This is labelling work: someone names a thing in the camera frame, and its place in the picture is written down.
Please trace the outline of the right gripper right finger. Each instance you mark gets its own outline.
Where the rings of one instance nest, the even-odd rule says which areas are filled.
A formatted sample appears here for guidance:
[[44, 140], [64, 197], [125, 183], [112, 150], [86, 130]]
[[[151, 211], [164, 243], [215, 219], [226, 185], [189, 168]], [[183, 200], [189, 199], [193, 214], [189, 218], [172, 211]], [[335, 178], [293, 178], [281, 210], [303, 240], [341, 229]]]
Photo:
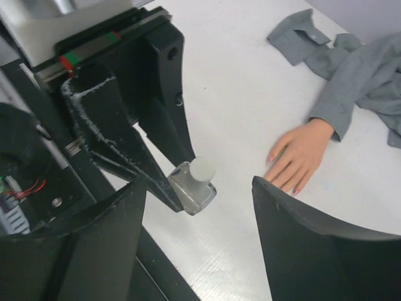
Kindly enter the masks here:
[[400, 237], [337, 219], [252, 182], [273, 300], [399, 300]]

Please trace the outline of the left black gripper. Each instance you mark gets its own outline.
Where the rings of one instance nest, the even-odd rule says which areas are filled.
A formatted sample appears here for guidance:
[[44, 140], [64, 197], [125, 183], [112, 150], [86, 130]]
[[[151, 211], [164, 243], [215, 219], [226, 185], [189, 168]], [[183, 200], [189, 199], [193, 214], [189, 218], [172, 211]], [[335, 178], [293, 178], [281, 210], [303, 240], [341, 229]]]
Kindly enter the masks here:
[[[148, 98], [140, 125], [178, 166], [195, 157], [185, 116], [183, 50], [184, 35], [163, 7], [133, 8], [57, 42], [53, 57], [34, 68], [34, 79], [40, 89], [53, 93], [62, 79], [99, 64], [129, 87], [138, 80]], [[102, 75], [92, 82], [69, 78], [60, 87], [61, 94], [85, 129], [143, 178], [171, 210], [183, 211], [165, 174], [131, 126], [115, 76]]]

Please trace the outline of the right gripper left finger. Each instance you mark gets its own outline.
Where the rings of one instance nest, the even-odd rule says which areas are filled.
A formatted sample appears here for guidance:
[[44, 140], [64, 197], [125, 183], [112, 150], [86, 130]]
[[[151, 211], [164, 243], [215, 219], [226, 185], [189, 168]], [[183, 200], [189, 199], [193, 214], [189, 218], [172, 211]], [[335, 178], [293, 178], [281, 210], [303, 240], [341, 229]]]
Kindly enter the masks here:
[[74, 216], [1, 238], [1, 300], [127, 300], [146, 188], [127, 184]]

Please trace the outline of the white nail polish cap brush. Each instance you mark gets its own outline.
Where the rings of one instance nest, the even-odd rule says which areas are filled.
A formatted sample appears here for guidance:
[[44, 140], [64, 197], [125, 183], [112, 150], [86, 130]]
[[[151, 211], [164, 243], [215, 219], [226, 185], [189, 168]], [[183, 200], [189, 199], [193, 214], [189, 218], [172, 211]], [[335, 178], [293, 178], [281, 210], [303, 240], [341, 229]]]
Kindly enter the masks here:
[[206, 187], [216, 175], [216, 167], [208, 158], [196, 157], [189, 164], [189, 174], [197, 187]]

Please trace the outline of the clear nail polish bottle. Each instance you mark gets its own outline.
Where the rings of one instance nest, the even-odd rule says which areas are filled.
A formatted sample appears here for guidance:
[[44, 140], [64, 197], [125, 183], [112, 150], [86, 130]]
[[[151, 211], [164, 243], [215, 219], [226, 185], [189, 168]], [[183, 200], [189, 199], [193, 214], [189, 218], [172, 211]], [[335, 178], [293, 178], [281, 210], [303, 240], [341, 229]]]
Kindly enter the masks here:
[[210, 182], [206, 187], [197, 187], [189, 174], [190, 162], [177, 166], [167, 177], [184, 211], [194, 216], [203, 211], [217, 196], [217, 189]]

